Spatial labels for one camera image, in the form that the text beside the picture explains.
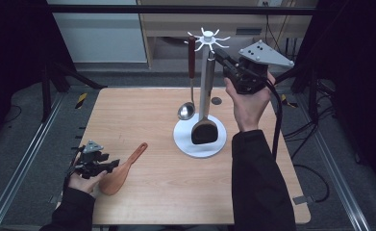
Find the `person's hand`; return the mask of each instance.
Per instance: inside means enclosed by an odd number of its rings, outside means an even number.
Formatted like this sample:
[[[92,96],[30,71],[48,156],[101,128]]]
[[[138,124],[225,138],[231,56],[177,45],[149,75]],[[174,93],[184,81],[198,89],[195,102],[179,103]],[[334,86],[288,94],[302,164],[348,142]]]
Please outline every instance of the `person's hand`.
[[[70,181],[68,182],[68,187],[83,191],[85,193],[92,193],[94,186],[101,180],[103,177],[107,175],[107,171],[102,171],[100,174],[90,177],[89,179],[85,179],[81,177],[78,173],[74,172],[70,176]]]
[[[274,85],[275,78],[267,72],[269,81]],[[259,129],[259,121],[270,100],[271,91],[265,87],[254,94],[237,94],[229,78],[224,78],[226,92],[232,97],[234,114],[240,132]]]

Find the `white cabinet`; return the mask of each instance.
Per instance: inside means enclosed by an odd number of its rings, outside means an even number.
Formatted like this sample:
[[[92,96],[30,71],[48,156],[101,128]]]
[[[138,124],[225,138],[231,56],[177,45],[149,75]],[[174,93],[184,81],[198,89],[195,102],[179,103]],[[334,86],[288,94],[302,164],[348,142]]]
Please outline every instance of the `white cabinet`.
[[[47,0],[49,4],[135,5],[135,0]],[[73,62],[146,63],[137,13],[54,13]]]

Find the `orange spatula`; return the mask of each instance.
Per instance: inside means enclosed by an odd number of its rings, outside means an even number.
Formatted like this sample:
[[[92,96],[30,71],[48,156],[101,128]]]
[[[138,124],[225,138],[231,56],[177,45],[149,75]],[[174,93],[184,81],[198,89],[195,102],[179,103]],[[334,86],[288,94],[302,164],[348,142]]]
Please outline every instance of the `orange spatula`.
[[[101,193],[107,195],[116,194],[127,179],[128,171],[131,165],[148,147],[146,142],[143,142],[137,150],[128,158],[122,165],[116,167],[113,173],[106,175],[99,183]]]

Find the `black jacket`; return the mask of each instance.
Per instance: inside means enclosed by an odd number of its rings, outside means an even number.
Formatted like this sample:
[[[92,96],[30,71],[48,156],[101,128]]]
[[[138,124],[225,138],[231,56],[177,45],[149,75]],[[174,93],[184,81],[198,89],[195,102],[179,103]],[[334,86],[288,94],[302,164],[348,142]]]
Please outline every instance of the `black jacket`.
[[[262,130],[233,137],[235,231],[296,230],[287,185]]]
[[[62,204],[53,212],[52,223],[39,231],[90,231],[95,199],[90,194],[67,188]]]
[[[263,131],[238,133],[232,146],[235,231],[296,230],[287,186]],[[91,230],[94,201],[91,195],[68,188],[52,223],[40,231]]]

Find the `wooden table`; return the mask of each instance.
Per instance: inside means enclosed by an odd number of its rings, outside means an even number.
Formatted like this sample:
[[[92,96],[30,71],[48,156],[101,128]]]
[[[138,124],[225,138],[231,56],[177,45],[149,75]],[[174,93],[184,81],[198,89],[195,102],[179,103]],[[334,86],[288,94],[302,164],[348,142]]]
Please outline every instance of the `wooden table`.
[[[195,89],[199,102],[200,89]],[[238,131],[233,102],[224,88],[215,88],[212,97],[222,100],[212,105],[210,115],[227,130],[227,142],[220,152],[207,159],[186,155],[173,140],[179,121],[179,107],[190,100],[189,89],[118,88],[101,90],[82,144],[88,140],[104,146],[110,160],[121,163],[142,143],[147,150],[132,165],[121,190],[112,196],[96,190],[94,224],[232,224],[231,140]],[[269,145],[275,127],[271,104],[260,123]],[[303,195],[280,137],[277,162],[291,198]],[[307,205],[294,205],[297,223],[311,215]]]

